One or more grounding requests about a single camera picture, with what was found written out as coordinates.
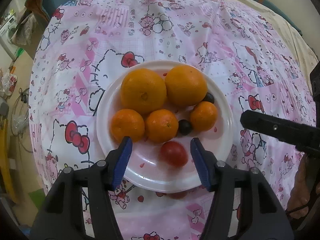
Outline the person's right hand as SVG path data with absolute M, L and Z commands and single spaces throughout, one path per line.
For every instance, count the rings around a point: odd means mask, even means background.
M 295 183 L 290 192 L 290 198 L 287 202 L 286 214 L 289 221 L 297 221 L 298 219 L 305 218 L 312 214 L 313 216 L 319 211 L 319 184 L 316 186 L 316 196 L 318 197 L 317 203 L 312 207 L 304 205 L 309 204 L 311 198 L 311 190 L 308 189 L 306 183 L 307 163 L 309 158 L 306 154 L 303 155 L 298 170 L 295 175 Z

